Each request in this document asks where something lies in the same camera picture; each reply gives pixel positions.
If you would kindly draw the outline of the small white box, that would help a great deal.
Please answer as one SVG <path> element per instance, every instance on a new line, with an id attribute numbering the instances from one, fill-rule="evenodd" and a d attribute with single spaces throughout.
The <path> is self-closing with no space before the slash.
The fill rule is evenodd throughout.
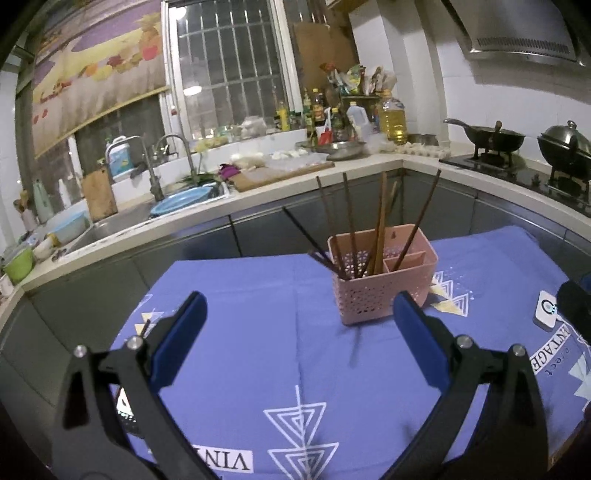
<path id="1" fill-rule="evenodd" d="M 560 319 L 557 300 L 549 292 L 541 290 L 536 304 L 534 322 L 545 331 L 552 331 Z"/>

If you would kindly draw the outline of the brown wooden chopstick thin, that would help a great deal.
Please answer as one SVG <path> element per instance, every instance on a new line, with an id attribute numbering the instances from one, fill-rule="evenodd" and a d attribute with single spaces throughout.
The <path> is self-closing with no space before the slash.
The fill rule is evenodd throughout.
<path id="1" fill-rule="evenodd" d="M 346 173 L 342 174 L 342 184 L 344 184 L 346 197 L 346 214 L 349 223 L 349 240 L 351 240 L 352 260 L 353 260 L 353 278 L 359 278 L 358 249 L 356 248 L 356 227 L 353 221 L 353 201 L 351 191 L 349 191 L 349 179 Z"/>

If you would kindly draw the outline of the black gas stove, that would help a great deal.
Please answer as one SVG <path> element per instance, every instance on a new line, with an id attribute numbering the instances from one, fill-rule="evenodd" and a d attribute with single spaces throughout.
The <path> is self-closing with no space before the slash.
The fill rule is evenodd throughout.
<path id="1" fill-rule="evenodd" d="M 550 168 L 549 173 L 527 165 L 518 155 L 481 152 L 440 159 L 440 162 L 488 175 L 555 200 L 590 217 L 590 183 Z"/>

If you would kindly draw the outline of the blue printed tablecloth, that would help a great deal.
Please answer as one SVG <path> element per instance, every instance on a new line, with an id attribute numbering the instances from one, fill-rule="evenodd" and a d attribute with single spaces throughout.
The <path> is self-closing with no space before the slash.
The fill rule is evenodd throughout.
<path id="1" fill-rule="evenodd" d="M 438 240 L 425 311 L 481 347 L 522 344 L 541 390 L 549 450 L 590 403 L 590 350 L 573 327 L 541 326 L 541 293 L 563 271 L 519 227 Z M 144 325 L 204 294 L 204 329 L 161 398 L 200 458 L 224 479 L 377 479 L 404 451 L 439 393 L 392 318 L 348 327 L 332 277 L 305 255 L 178 261 L 123 324 Z"/>

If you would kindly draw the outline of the reddish brown chopstick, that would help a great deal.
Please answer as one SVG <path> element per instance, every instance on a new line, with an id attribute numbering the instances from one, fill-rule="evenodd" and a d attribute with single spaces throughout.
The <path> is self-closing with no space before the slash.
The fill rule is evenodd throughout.
<path id="1" fill-rule="evenodd" d="M 325 217 L 327 218 L 328 225 L 329 225 L 329 233 L 331 236 L 335 238 L 335 254 L 337 255 L 335 258 L 337 259 L 339 265 L 339 272 L 341 273 L 342 280 L 349 280 L 348 272 L 346 272 L 346 265 L 344 260 L 342 260 L 342 253 L 341 249 L 339 248 L 339 242 L 337 240 L 337 232 L 335 231 L 335 219 L 332 216 L 331 210 L 329 210 L 329 201 L 327 195 L 325 195 L 325 190 L 322 188 L 322 181 L 320 177 L 315 177 L 315 181 L 317 181 L 318 185 L 318 192 L 320 192 L 321 199 L 322 199 L 322 206 L 325 209 Z"/>

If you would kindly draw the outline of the steel kitchen faucet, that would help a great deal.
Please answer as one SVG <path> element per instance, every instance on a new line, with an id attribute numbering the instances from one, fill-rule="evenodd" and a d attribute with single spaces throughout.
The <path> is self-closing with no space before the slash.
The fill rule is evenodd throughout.
<path id="1" fill-rule="evenodd" d="M 131 135 L 131 136 L 120 136 L 115 138 L 105 149 L 105 161 L 107 163 L 110 162 L 110 154 L 113 149 L 116 149 L 120 145 L 123 144 L 130 144 L 133 141 L 137 140 L 141 146 L 141 155 L 138 160 L 133 160 L 132 164 L 134 165 L 134 171 L 138 172 L 141 166 L 144 166 L 147 169 L 148 177 L 149 177 L 149 184 L 150 184 L 150 193 L 153 198 L 160 202 L 164 199 L 164 194 L 162 191 L 162 186 L 160 184 L 159 177 L 155 173 L 155 169 L 151 163 L 150 156 L 148 154 L 145 142 L 143 138 L 139 135 Z"/>

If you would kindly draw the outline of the wooden cutting board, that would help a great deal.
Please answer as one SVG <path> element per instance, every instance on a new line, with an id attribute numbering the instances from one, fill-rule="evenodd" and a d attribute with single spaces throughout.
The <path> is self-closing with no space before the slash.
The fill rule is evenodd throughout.
<path id="1" fill-rule="evenodd" d="M 118 213 L 109 171 L 105 166 L 84 176 L 81 185 L 93 223 Z"/>

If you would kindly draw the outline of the black chopstick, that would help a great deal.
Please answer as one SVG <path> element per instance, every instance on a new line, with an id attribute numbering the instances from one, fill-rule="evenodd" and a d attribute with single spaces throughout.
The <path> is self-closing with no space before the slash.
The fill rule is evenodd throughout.
<path id="1" fill-rule="evenodd" d="M 318 261 L 318 263 L 324 265 L 325 268 L 331 270 L 332 273 L 339 277 L 339 279 L 348 279 L 346 274 L 342 272 L 342 270 L 339 269 L 337 265 L 335 265 L 334 261 L 332 261 L 331 258 L 329 258 L 328 253 L 325 252 L 325 250 L 322 250 L 322 247 L 318 244 L 317 241 L 315 241 L 315 238 L 312 237 L 311 234 L 308 233 L 308 230 L 304 228 L 303 225 L 301 225 L 301 223 L 297 220 L 296 217 L 294 217 L 293 213 L 291 213 L 290 210 L 287 209 L 287 207 L 283 207 L 281 208 L 281 210 L 283 210 L 283 214 L 287 216 L 287 219 L 290 220 L 291 224 L 293 224 L 294 227 L 297 228 L 297 231 L 300 232 L 305 239 L 307 239 L 308 244 L 311 245 L 311 258 L 315 259 L 315 261 Z"/>

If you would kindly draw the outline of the steel bowl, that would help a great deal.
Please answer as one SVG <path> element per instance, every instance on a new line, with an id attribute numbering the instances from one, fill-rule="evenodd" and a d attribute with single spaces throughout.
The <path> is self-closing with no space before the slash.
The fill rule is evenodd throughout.
<path id="1" fill-rule="evenodd" d="M 365 143 L 360 141 L 332 142 L 310 147 L 311 152 L 328 156 L 329 161 L 346 161 L 359 158 L 365 150 Z"/>

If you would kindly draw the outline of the green plastic bowl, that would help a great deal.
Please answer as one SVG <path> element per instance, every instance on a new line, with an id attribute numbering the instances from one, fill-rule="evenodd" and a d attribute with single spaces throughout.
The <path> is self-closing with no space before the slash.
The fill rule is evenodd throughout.
<path id="1" fill-rule="evenodd" d="M 32 248 L 25 245 L 15 249 L 3 260 L 2 269 L 13 284 L 18 284 L 33 270 L 34 262 Z"/>

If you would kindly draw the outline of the yellow cooking oil bottle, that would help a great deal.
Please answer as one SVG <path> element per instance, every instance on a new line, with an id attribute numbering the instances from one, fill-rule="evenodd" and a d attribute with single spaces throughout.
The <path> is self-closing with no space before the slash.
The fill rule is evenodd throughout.
<path id="1" fill-rule="evenodd" d="M 408 129 L 405 106 L 401 100 L 393 96 L 391 90 L 386 89 L 381 93 L 378 113 L 381 132 L 394 144 L 406 144 Z"/>

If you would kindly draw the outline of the fruit pattern window blind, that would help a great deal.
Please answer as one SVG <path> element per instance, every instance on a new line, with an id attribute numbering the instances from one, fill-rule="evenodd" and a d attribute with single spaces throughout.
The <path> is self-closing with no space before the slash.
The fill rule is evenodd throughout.
<path id="1" fill-rule="evenodd" d="M 32 80 L 34 156 L 165 89 L 161 3 L 85 3 L 42 36 Z"/>

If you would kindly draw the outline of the dark brown wooden chopstick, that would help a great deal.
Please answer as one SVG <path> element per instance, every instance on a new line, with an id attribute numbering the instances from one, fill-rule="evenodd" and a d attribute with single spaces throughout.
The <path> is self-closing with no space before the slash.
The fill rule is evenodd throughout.
<path id="1" fill-rule="evenodd" d="M 421 226 L 421 223 L 422 223 L 422 221 L 423 221 L 423 219 L 424 219 L 424 217 L 425 217 L 425 215 L 426 215 L 426 213 L 428 211 L 428 208 L 429 208 L 429 206 L 431 204 L 431 201 L 432 201 L 433 196 L 435 194 L 435 191 L 437 189 L 437 186 L 438 186 L 439 180 L 441 178 L 441 175 L 442 175 L 442 170 L 441 169 L 438 169 L 437 170 L 437 173 L 436 173 L 436 175 L 434 177 L 432 186 L 431 186 L 431 188 L 429 190 L 429 194 L 427 196 L 427 199 L 425 200 L 425 202 L 423 204 L 423 207 L 422 207 L 422 209 L 420 211 L 420 215 L 418 216 L 417 221 L 415 222 L 415 224 L 413 226 L 413 229 L 412 229 L 412 231 L 411 231 L 411 233 L 410 233 L 410 235 L 409 235 L 409 237 L 408 237 L 408 239 L 406 241 L 406 244 L 405 244 L 403 250 L 401 251 L 401 254 L 399 255 L 398 260 L 396 261 L 396 263 L 394 263 L 394 270 L 393 270 L 394 272 L 397 272 L 398 270 L 401 269 L 401 265 L 403 264 L 403 262 L 404 262 L 404 260 L 405 260 L 405 258 L 407 256 L 407 254 L 408 254 L 408 251 L 410 250 L 410 248 L 411 248 L 411 246 L 412 246 L 412 244 L 414 242 L 414 239 L 415 239 L 415 237 L 416 237 L 416 235 L 418 233 L 419 227 Z"/>

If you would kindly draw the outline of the blue plastic basin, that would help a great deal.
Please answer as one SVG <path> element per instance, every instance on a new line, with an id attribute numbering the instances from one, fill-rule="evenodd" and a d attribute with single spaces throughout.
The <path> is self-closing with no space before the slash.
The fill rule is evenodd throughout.
<path id="1" fill-rule="evenodd" d="M 175 193 L 161 202 L 157 203 L 150 210 L 150 217 L 159 217 L 181 210 L 188 206 L 202 203 L 216 197 L 216 190 L 213 185 L 194 187 L 182 192 Z"/>

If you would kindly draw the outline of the pink perforated utensil basket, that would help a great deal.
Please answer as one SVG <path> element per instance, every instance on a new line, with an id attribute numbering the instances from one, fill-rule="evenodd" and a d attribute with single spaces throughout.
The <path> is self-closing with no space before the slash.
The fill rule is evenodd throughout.
<path id="1" fill-rule="evenodd" d="M 372 275 L 367 259 L 374 245 L 373 229 L 356 233 L 355 240 L 349 233 L 328 240 L 329 257 L 349 276 L 334 277 L 335 304 L 346 326 L 391 315 L 394 297 L 402 291 L 419 305 L 427 300 L 439 257 L 422 230 L 412 224 L 386 228 L 382 267 Z"/>

